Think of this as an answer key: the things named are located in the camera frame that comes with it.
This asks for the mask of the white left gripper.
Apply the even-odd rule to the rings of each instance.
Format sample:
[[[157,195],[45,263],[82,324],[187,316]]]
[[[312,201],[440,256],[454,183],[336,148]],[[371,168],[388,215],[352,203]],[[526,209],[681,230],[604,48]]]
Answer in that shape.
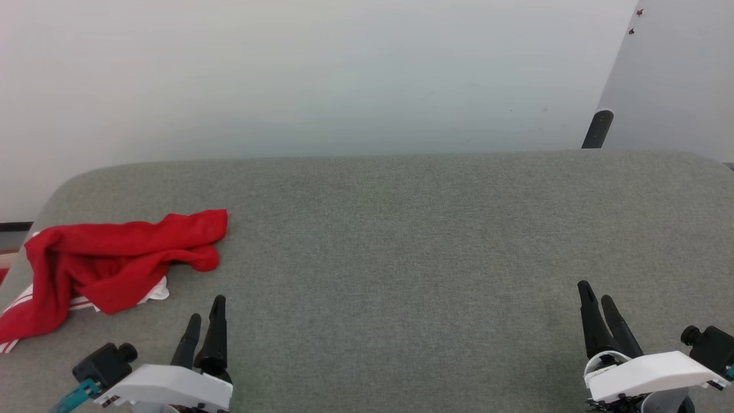
[[[133,412],[176,412],[176,406],[206,412],[228,412],[233,384],[228,373],[226,297],[215,297],[204,344],[201,316],[192,314],[170,365],[144,364],[95,399],[103,407],[125,403]]]

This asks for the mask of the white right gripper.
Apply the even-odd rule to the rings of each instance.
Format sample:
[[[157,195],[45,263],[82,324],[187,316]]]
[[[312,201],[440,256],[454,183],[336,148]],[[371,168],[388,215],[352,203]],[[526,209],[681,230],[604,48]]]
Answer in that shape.
[[[584,382],[590,392],[587,402],[593,410],[694,412],[689,397],[692,388],[723,390],[731,384],[727,373],[716,373],[681,351],[643,356],[613,298],[604,295],[601,299],[606,325],[590,283],[580,280],[577,289],[589,358]]]

